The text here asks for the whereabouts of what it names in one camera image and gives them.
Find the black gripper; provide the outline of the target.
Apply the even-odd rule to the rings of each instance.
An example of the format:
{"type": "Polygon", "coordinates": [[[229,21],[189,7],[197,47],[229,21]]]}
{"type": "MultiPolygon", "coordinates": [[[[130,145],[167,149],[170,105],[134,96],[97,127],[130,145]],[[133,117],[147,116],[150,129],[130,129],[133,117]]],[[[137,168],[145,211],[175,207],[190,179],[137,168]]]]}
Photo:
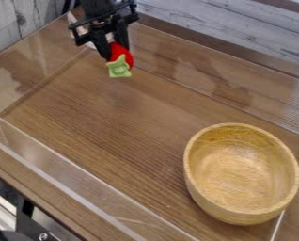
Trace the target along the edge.
{"type": "Polygon", "coordinates": [[[109,60],[113,55],[106,34],[115,35],[117,42],[130,49],[129,25],[139,20],[138,3],[135,1],[82,1],[83,17],[70,30],[75,35],[75,44],[91,41],[101,56],[109,60]],[[87,34],[79,35],[78,28],[84,26],[87,34]]]}

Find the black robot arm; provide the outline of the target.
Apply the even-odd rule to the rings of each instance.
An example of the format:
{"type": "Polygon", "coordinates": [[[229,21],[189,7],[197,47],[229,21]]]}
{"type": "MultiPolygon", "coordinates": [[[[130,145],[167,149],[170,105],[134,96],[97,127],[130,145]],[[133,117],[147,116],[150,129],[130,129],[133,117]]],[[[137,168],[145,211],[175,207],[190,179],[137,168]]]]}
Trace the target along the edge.
{"type": "Polygon", "coordinates": [[[107,35],[130,48],[129,25],[139,20],[137,0],[80,0],[83,17],[72,24],[70,30],[78,46],[91,42],[101,56],[109,60],[113,55],[107,35]]]}

